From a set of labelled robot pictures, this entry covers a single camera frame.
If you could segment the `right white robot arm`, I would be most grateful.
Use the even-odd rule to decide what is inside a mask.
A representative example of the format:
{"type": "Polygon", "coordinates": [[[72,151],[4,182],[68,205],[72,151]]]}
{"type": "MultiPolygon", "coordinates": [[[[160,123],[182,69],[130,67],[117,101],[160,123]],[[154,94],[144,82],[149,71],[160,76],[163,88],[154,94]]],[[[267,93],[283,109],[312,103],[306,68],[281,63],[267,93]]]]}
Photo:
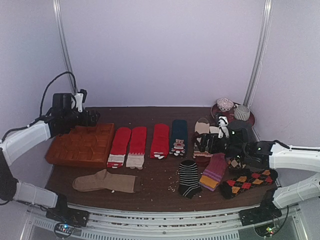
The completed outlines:
{"type": "Polygon", "coordinates": [[[200,185],[210,191],[218,188],[225,199],[232,199],[250,189],[271,185],[278,169],[297,169],[315,175],[286,187],[268,192],[256,210],[259,220],[268,220],[277,209],[320,195],[320,149],[287,145],[279,140],[257,141],[252,125],[220,118],[211,126],[200,118],[192,136],[194,158],[206,165],[200,185]]]}

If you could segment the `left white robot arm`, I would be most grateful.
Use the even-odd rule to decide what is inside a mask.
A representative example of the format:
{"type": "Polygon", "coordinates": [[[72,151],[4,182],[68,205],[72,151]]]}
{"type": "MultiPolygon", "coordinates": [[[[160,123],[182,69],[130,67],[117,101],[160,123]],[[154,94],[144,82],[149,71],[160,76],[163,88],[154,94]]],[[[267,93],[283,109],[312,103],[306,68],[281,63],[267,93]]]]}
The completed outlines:
{"type": "Polygon", "coordinates": [[[15,178],[10,166],[15,160],[57,135],[70,133],[77,126],[94,127],[100,118],[96,110],[86,110],[83,103],[85,90],[76,94],[55,93],[47,114],[40,115],[25,127],[9,130],[0,140],[0,198],[5,203],[21,201],[32,205],[52,208],[52,213],[61,222],[72,218],[72,211],[59,202],[58,194],[15,178]]]}

